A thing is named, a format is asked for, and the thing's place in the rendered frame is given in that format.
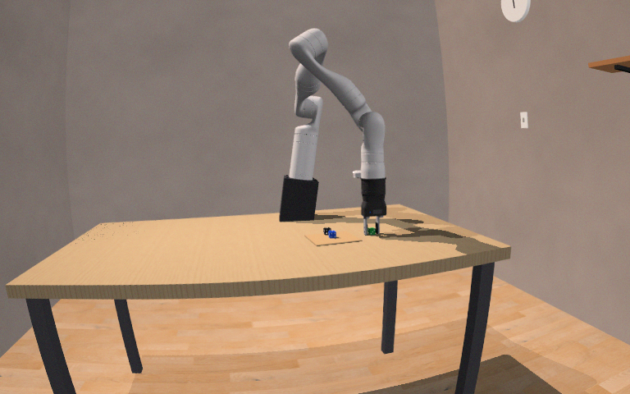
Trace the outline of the tan square mat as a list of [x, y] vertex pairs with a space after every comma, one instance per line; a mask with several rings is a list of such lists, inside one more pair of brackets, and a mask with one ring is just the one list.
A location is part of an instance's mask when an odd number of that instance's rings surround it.
[[323, 246], [323, 245], [337, 245], [344, 243], [352, 243], [362, 241], [358, 237], [350, 234], [347, 231], [338, 231], [336, 233], [336, 238], [329, 238], [328, 235], [325, 234], [312, 234], [312, 235], [304, 235], [307, 239], [309, 239], [315, 246]]

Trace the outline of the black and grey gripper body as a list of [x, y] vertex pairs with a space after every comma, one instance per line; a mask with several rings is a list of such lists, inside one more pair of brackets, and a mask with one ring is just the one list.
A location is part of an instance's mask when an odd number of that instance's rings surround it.
[[361, 177], [363, 196], [361, 215], [364, 217], [386, 216], [386, 171], [384, 162], [362, 162], [361, 171], [354, 171], [354, 177]]

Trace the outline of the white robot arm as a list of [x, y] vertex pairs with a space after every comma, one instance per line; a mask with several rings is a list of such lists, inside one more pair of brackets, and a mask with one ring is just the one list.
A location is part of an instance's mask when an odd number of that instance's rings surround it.
[[320, 89], [321, 83], [337, 97], [363, 131], [362, 162], [384, 162], [384, 119], [381, 114], [370, 109], [351, 80], [323, 67], [328, 49], [324, 33], [319, 29], [307, 30], [292, 39], [289, 48], [300, 62], [295, 74], [297, 85], [294, 112], [297, 117], [313, 119], [307, 125], [295, 128], [290, 178], [313, 180], [323, 101], [321, 97], [311, 95]]

